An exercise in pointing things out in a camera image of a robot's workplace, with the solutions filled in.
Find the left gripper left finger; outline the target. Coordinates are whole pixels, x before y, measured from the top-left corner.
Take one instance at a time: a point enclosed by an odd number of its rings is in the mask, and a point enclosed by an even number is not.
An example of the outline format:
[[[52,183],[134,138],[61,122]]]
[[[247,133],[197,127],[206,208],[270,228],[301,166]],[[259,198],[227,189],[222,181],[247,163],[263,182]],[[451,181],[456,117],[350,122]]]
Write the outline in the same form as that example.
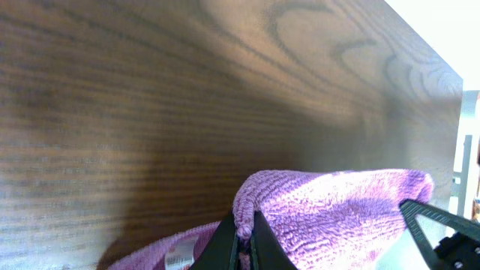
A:
[[[220,222],[204,251],[190,270],[237,270],[239,268],[239,238],[233,213]]]

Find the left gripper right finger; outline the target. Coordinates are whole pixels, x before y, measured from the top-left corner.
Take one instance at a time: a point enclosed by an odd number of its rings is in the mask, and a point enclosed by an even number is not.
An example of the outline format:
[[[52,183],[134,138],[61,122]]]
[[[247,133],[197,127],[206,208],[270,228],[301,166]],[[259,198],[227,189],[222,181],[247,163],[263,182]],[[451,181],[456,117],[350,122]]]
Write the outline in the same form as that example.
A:
[[[261,211],[254,213],[254,226],[250,237],[250,269],[297,270]]]

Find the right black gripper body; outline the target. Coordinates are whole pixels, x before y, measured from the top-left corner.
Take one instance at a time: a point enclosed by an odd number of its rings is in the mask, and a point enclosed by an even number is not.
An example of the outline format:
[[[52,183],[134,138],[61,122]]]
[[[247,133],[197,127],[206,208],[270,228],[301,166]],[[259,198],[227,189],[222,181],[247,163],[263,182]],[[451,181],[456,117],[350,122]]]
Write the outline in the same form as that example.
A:
[[[456,232],[434,248],[445,269],[479,270],[479,242]]]

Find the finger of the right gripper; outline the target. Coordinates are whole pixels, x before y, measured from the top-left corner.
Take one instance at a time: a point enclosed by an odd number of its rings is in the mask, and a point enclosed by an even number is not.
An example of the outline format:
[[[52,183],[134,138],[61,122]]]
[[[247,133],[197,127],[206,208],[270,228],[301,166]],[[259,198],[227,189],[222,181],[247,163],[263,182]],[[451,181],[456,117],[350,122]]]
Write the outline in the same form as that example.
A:
[[[479,224],[432,205],[405,199],[400,212],[427,267],[431,270],[445,269],[434,248],[445,237],[461,233],[479,242]]]

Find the purple microfiber cloth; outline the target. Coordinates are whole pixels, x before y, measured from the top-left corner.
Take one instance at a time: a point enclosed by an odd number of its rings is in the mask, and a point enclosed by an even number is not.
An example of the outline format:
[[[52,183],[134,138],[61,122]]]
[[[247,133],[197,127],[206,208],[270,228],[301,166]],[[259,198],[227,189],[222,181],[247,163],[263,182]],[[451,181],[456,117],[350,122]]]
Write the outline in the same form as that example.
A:
[[[254,213],[268,225],[297,269],[367,269],[406,228],[400,204],[427,203],[426,172],[380,169],[346,172],[262,170],[235,195],[238,269],[251,269]],[[120,259],[115,269],[190,269],[221,221],[162,238]]]

